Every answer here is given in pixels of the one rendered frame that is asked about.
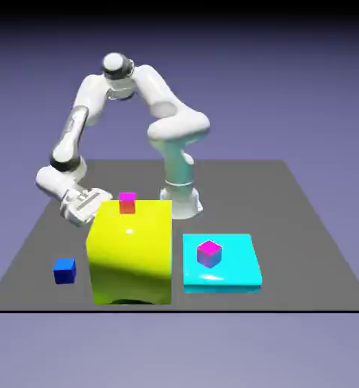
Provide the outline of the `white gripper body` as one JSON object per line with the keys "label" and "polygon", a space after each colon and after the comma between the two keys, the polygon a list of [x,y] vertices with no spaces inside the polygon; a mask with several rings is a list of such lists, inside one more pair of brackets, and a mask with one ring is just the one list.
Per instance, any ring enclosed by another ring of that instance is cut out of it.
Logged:
{"label": "white gripper body", "polygon": [[98,213],[102,202],[112,199],[112,195],[99,188],[80,192],[71,200],[66,200],[66,220],[76,226],[88,224]]}

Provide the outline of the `small magenta cube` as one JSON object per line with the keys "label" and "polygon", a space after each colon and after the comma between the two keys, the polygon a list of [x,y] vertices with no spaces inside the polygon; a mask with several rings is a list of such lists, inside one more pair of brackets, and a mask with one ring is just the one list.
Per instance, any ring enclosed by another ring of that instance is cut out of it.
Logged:
{"label": "small magenta cube", "polygon": [[136,193],[120,192],[118,196],[119,212],[121,214],[134,214],[136,212]]}
{"label": "small magenta cube", "polygon": [[213,268],[221,262],[222,246],[207,240],[197,247],[197,262],[206,268]]}

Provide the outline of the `small blue cube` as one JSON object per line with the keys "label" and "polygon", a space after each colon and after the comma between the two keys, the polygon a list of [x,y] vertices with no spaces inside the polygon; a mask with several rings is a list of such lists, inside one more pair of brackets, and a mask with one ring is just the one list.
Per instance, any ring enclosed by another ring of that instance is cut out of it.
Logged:
{"label": "small blue cube", "polygon": [[74,258],[57,258],[53,267],[56,284],[72,284],[76,279],[76,262]]}

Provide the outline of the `large yellow box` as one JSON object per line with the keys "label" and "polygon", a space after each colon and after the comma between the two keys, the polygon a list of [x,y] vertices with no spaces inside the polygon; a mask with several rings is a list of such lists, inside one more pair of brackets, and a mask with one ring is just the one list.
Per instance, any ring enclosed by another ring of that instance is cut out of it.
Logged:
{"label": "large yellow box", "polygon": [[172,202],[138,200],[120,213],[117,200],[101,203],[86,238],[96,305],[137,301],[171,303]]}

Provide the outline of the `large cyan box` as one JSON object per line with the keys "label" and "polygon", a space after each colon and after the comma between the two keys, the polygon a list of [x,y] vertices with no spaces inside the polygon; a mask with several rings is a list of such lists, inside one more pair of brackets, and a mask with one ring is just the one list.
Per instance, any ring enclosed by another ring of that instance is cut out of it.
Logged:
{"label": "large cyan box", "polygon": [[[197,262],[197,247],[211,240],[222,246],[213,268]],[[247,233],[196,233],[183,236],[185,293],[259,293],[263,278],[252,238]]]}

